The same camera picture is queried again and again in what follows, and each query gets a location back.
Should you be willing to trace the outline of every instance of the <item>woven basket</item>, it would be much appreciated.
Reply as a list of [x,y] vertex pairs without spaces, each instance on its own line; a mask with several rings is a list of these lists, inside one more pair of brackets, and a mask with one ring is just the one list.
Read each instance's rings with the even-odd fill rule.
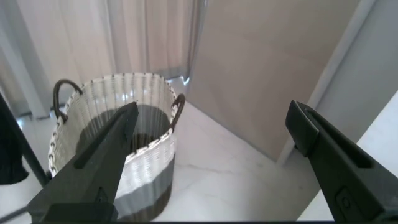
[[[60,87],[75,91],[60,111]],[[152,73],[124,73],[97,78],[81,88],[70,80],[54,87],[57,126],[50,140],[49,168],[52,176],[100,130],[121,106],[135,101],[139,116],[132,137],[133,152],[127,156],[115,206],[119,218],[149,221],[166,206],[172,185],[176,150],[174,128],[185,97],[176,97],[166,79]]]

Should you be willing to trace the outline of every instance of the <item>tile floor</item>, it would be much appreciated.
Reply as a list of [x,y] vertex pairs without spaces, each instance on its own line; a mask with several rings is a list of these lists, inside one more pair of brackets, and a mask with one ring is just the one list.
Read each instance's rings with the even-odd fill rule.
[[[184,91],[183,85],[174,87]],[[19,124],[47,169],[55,118],[24,117]],[[299,153],[279,167],[190,103],[176,133],[172,196],[156,221],[296,220],[320,189],[309,162]],[[25,206],[40,189],[34,175],[0,186],[0,217]],[[29,214],[7,222],[20,223],[30,223]]]

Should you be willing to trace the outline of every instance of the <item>curtain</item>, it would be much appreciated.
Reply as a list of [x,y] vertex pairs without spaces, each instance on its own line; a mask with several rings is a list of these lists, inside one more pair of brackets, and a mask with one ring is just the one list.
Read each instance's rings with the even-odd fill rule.
[[[10,38],[44,101],[61,78],[83,83],[112,73],[154,72],[187,79],[204,6],[205,0],[0,2]],[[18,88],[6,84],[15,84],[11,78],[4,81],[10,75],[0,79],[6,93]],[[17,101],[6,95],[11,104]]]

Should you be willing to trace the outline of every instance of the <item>white wicker basket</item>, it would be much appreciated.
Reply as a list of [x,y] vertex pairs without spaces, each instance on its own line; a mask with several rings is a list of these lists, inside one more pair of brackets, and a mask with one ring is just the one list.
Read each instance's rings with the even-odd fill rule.
[[[72,85],[76,90],[65,104],[66,114],[59,111],[58,105],[58,92],[63,83]],[[153,73],[111,75],[91,80],[81,88],[70,80],[58,81],[54,89],[54,111],[58,120],[49,150],[51,174],[55,176],[75,155],[80,133],[94,117],[105,114],[86,132],[88,139],[111,117],[112,114],[107,114],[106,111],[116,110],[132,101],[137,102],[138,106],[149,105],[160,109],[167,115],[169,126],[155,141],[127,156],[116,198],[151,183],[174,158],[176,144],[173,131],[185,102],[183,95],[176,97],[164,77]],[[140,116],[143,114],[139,114],[137,126],[140,126]]]

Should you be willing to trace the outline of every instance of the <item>basket handle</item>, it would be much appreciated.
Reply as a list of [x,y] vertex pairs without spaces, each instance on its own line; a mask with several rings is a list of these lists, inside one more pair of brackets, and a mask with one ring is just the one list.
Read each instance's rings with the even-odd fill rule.
[[67,79],[61,79],[55,84],[54,91],[53,91],[54,113],[55,113],[55,116],[57,117],[57,119],[59,117],[61,117],[63,122],[65,123],[68,120],[68,116],[60,111],[60,102],[59,102],[60,89],[61,89],[62,84],[64,84],[64,83],[67,83],[67,84],[71,85],[72,87],[74,87],[74,89],[76,91],[78,91],[81,95],[83,94],[83,91],[76,83],[74,83],[70,80],[67,80]]
[[170,124],[170,128],[173,129],[173,132],[174,132],[174,129],[175,129],[175,125],[177,124],[177,121],[178,121],[178,119],[179,119],[180,116],[181,116],[182,109],[184,108],[184,104],[185,104],[185,96],[184,96],[184,94],[181,93],[181,94],[179,94],[179,96],[174,100],[174,102],[173,102],[173,104],[172,104],[172,107],[175,106],[175,105],[178,106],[178,109],[177,109],[177,112],[176,112],[176,114],[175,114],[175,116],[174,116],[174,119],[173,119],[172,123]]

